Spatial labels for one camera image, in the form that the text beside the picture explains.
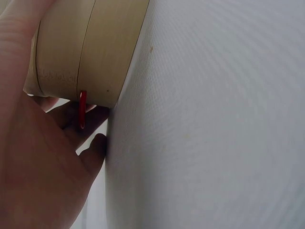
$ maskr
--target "hand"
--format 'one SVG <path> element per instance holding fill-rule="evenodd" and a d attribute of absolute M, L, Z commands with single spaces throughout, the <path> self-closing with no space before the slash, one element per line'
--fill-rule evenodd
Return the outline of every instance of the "hand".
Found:
<path fill-rule="evenodd" d="M 106 137 L 75 150 L 108 117 L 97 107 L 80 131 L 77 104 L 23 91 L 31 39 L 54 0 L 13 0 L 0 16 L 0 228 L 69 228 L 100 171 Z"/>

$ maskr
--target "wall surface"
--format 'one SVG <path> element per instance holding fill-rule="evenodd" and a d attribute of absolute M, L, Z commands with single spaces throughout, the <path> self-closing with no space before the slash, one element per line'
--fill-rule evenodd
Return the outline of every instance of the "wall surface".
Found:
<path fill-rule="evenodd" d="M 151 0 L 111 121 L 108 228 L 305 228 L 304 117 L 303 0 Z"/>

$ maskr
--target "red pull tab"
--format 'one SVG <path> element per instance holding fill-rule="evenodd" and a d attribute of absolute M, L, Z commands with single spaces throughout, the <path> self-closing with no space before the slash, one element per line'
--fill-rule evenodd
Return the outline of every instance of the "red pull tab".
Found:
<path fill-rule="evenodd" d="M 81 91 L 80 106 L 79 106 L 79 125 L 81 129 L 85 128 L 86 100 L 87 100 L 87 92 Z"/>

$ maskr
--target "textured wall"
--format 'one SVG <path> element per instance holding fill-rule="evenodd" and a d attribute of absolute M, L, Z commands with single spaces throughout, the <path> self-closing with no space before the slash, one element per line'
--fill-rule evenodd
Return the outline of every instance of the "textured wall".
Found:
<path fill-rule="evenodd" d="M 113 112 L 109 229 L 305 228 L 303 0 L 151 0 Z"/>

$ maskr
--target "tape roll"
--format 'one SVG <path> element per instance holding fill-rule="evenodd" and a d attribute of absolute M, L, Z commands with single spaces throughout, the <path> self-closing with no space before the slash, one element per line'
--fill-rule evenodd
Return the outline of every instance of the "tape roll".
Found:
<path fill-rule="evenodd" d="M 114 107 L 121 93 L 149 0 L 97 0 L 88 25 L 78 95 Z"/>
<path fill-rule="evenodd" d="M 0 12 L 10 0 L 0 0 Z M 24 91 L 114 107 L 149 0 L 57 0 L 32 41 Z"/>

